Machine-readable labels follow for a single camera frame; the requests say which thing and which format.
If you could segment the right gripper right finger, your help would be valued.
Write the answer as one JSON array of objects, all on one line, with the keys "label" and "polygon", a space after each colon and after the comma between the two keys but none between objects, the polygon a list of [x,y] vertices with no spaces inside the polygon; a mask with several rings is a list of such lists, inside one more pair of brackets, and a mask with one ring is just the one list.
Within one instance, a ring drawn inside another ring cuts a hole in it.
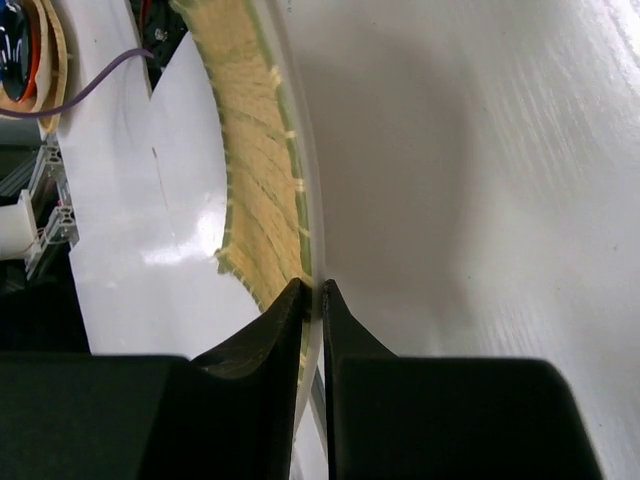
[{"label": "right gripper right finger", "polygon": [[395,355],[354,317],[334,280],[322,287],[322,321],[329,477],[372,478],[384,458],[375,362]]}]

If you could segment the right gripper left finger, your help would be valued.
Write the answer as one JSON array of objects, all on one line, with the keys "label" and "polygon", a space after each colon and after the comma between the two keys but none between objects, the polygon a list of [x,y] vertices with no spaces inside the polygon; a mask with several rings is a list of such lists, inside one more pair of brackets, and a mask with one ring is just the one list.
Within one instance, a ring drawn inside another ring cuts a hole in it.
[{"label": "right gripper left finger", "polygon": [[171,470],[178,479],[286,479],[306,286],[172,373]]}]

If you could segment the square woven bamboo mat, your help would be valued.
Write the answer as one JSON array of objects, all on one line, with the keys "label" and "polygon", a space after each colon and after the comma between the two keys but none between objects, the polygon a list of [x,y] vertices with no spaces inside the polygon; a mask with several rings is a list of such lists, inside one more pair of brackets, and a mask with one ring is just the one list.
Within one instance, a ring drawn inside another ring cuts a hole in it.
[{"label": "square woven bamboo mat", "polygon": [[216,101],[226,165],[219,270],[266,311],[289,281],[312,283],[306,142],[273,1],[174,1]]}]

